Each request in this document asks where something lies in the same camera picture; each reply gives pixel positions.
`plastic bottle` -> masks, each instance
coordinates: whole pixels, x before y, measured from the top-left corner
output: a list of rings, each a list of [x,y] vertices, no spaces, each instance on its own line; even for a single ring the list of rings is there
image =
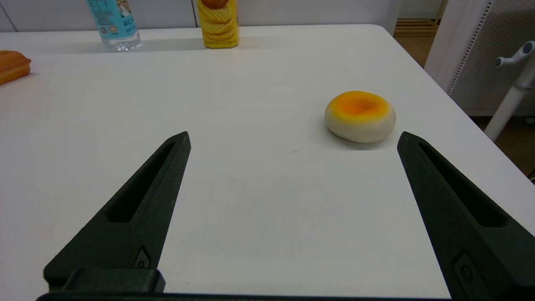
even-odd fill
[[[86,0],[108,51],[128,51],[140,43],[127,0]]]

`yellow snack can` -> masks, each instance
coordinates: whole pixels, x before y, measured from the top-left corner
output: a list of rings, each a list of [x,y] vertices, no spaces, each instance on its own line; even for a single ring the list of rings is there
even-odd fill
[[[240,42],[236,0],[197,0],[202,38],[208,48],[231,48]]]

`bottle label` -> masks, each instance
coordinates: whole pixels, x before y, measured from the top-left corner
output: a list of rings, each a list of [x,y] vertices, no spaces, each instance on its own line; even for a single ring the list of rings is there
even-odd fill
[[[87,4],[103,39],[123,39],[137,31],[127,0],[87,0]]]

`floor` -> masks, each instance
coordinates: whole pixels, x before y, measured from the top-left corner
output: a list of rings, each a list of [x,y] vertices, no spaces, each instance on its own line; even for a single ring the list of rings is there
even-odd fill
[[[490,117],[471,117],[484,130]],[[496,139],[496,145],[525,174],[535,170],[535,124],[525,117],[513,117]]]
[[[395,39],[420,66],[425,66],[433,37]],[[491,120],[490,117],[471,118],[481,130],[484,130]],[[525,175],[535,170],[535,124],[527,124],[525,117],[513,117],[496,140],[496,145]]]
[[[431,45],[433,45],[434,36],[396,37],[395,39],[422,68],[425,66]]]

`perforated panel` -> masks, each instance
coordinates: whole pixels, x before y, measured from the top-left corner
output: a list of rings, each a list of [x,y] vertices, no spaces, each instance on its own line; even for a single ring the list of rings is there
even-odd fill
[[[512,56],[530,40],[535,40],[535,1],[489,1],[448,91],[450,97],[465,111],[491,115],[526,63],[497,68],[494,61],[499,56]],[[535,109],[534,100],[535,92],[530,92],[519,112]]]

